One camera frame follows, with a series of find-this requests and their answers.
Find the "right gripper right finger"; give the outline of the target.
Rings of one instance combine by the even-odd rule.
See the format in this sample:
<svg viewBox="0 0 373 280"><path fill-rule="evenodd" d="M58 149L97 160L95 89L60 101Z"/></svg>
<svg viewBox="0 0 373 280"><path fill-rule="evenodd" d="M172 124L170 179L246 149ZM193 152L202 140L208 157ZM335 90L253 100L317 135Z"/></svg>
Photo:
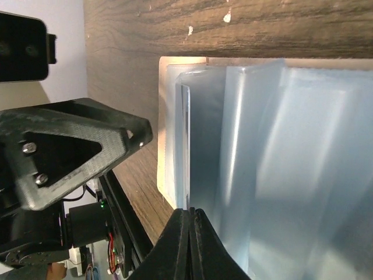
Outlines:
<svg viewBox="0 0 373 280"><path fill-rule="evenodd" d="M202 209L189 209L189 277L249 279L229 255Z"/></svg>

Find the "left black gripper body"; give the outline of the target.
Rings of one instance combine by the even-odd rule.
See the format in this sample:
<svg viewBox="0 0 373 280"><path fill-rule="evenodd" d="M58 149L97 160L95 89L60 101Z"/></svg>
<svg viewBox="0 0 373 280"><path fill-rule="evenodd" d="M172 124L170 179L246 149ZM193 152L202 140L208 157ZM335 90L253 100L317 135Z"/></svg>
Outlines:
<svg viewBox="0 0 373 280"><path fill-rule="evenodd" d="M20 268L64 261L69 245L62 202L41 211L21 208L1 144L1 262Z"/></svg>

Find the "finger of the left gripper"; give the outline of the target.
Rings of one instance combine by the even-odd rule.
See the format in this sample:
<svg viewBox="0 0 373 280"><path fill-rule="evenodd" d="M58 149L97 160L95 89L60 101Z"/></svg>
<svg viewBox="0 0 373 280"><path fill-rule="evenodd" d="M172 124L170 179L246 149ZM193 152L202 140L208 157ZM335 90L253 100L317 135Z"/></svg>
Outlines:
<svg viewBox="0 0 373 280"><path fill-rule="evenodd" d="M1 209L45 209L152 138L149 120L89 98L4 110Z"/></svg>

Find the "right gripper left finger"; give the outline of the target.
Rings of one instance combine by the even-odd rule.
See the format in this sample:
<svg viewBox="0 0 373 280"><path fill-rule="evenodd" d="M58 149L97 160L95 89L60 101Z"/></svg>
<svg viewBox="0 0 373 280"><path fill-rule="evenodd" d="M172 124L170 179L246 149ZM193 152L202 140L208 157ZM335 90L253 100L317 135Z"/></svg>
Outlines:
<svg viewBox="0 0 373 280"><path fill-rule="evenodd" d="M176 209L157 243L129 279L187 279L189 212Z"/></svg>

